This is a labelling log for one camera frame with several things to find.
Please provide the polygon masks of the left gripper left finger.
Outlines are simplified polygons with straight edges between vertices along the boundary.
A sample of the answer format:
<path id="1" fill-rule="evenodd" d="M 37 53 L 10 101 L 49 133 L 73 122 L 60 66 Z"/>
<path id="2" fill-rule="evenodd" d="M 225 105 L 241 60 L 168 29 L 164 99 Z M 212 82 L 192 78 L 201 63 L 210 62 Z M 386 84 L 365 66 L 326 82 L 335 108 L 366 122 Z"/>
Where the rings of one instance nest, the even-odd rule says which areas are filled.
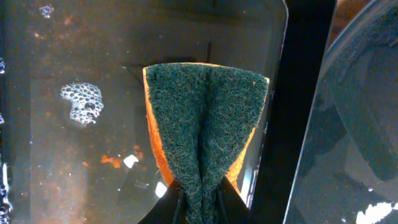
<path id="1" fill-rule="evenodd" d="M 138 224 L 178 224 L 183 218 L 183 189 L 173 181 L 166 193 Z"/>

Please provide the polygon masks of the green and yellow sponge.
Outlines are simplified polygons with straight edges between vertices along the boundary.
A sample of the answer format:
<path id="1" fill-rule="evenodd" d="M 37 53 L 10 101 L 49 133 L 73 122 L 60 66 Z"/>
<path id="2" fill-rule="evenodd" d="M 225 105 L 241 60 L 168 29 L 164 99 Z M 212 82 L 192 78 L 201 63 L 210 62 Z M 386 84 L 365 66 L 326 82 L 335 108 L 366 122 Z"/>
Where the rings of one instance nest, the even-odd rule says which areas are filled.
<path id="1" fill-rule="evenodd" d="M 150 144 L 167 184 L 181 185 L 188 223 L 215 223 L 216 190 L 234 193 L 264 111 L 270 80 L 256 72 L 200 62 L 142 71 Z"/>

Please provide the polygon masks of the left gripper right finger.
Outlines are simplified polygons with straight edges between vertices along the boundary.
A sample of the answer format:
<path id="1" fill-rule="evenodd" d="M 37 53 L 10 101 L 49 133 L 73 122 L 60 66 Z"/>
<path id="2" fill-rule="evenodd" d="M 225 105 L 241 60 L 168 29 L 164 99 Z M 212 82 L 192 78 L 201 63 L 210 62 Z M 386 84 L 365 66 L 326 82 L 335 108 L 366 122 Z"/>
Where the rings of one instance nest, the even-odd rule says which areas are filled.
<path id="1" fill-rule="evenodd" d="M 218 224 L 253 223 L 249 209 L 226 177 L 217 188 L 217 212 Z"/>

